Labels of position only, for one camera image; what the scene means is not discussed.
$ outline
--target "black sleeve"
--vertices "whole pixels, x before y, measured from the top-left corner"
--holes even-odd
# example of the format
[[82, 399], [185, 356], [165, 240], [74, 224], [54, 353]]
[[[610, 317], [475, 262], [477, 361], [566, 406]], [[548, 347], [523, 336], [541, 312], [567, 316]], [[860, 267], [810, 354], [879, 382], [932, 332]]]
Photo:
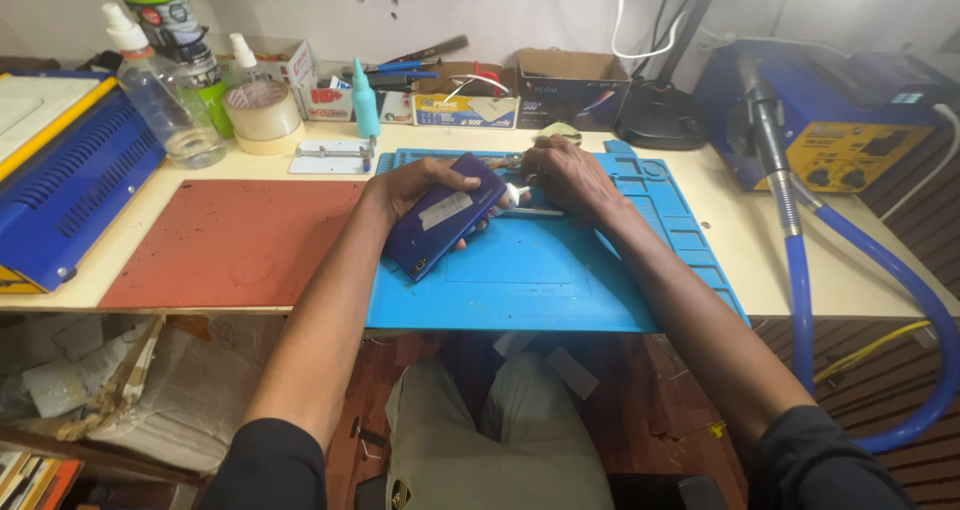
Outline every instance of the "black sleeve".
[[750, 473], [750, 510], [916, 508], [870, 453], [820, 407], [794, 407], [760, 439]]
[[326, 510], [324, 451], [293, 423], [260, 418], [233, 436], [199, 510]]

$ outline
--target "white desk surface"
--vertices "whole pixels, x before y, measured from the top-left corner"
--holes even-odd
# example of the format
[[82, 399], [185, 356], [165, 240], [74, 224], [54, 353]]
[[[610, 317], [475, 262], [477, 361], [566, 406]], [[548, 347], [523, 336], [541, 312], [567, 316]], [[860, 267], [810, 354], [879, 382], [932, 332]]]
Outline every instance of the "white desk surface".
[[[359, 140], [353, 123], [307, 122], [311, 140]], [[378, 153], [397, 148], [522, 151], [536, 134], [531, 130], [448, 129], [384, 125]], [[609, 133], [584, 133], [582, 148], [604, 151]], [[727, 279], [751, 318], [782, 319], [790, 315], [789, 282], [783, 235], [777, 212], [766, 193], [744, 193], [713, 148], [694, 151], [635, 149], [644, 158], [663, 159], [673, 174], [697, 221], [708, 222], [703, 233]], [[356, 180], [348, 174], [289, 174], [293, 152], [260, 157], [236, 148], [213, 167], [199, 171], [178, 169], [169, 160], [132, 196], [86, 257], [77, 276], [48, 295], [0, 295], [0, 310], [93, 311], [129, 256], [139, 245], [174, 190], [186, 179]], [[937, 282], [916, 257], [887, 229], [859, 198], [824, 199], [847, 219], [887, 246], [927, 280], [954, 316], [960, 301]], [[910, 295], [832, 230], [801, 211], [813, 314], [818, 319], [915, 319], [923, 316]], [[277, 312], [289, 307], [154, 309], [164, 313], [224, 311]]]

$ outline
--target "masking tape roll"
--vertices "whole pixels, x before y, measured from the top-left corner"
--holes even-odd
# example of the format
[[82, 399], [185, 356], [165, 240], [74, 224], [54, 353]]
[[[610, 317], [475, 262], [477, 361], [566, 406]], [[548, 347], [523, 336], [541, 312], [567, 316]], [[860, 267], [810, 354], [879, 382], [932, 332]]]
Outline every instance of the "masking tape roll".
[[[251, 108], [248, 94], [270, 104]], [[253, 83], [231, 88], [223, 94], [223, 108], [233, 122], [237, 140], [273, 142], [297, 131], [301, 120], [293, 92], [282, 82]]]
[[236, 135], [237, 144], [240, 145], [240, 149], [253, 155], [276, 155], [278, 153], [291, 151], [297, 149], [297, 146], [304, 141], [304, 138], [306, 138], [306, 127], [304, 127], [303, 122], [300, 122], [300, 125], [293, 133], [272, 141], [249, 141], [240, 135]]

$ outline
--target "black chair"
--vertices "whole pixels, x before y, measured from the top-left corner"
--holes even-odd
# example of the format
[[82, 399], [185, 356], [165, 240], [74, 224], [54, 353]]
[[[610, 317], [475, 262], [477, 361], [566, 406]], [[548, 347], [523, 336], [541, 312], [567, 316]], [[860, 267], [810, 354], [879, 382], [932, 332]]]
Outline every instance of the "black chair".
[[[727, 510], [723, 494], [709, 476], [684, 474], [608, 474], [616, 510]], [[384, 510], [387, 475], [359, 482], [353, 510]]]

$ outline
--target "green bottle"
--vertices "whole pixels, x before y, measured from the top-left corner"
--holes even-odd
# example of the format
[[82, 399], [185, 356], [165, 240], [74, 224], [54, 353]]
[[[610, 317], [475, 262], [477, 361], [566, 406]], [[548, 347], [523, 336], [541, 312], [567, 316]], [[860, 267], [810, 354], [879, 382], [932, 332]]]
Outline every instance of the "green bottle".
[[217, 67], [204, 30], [187, 0], [124, 0], [157, 54], [180, 64], [210, 111], [210, 119], [228, 139], [234, 125], [220, 99], [227, 84]]

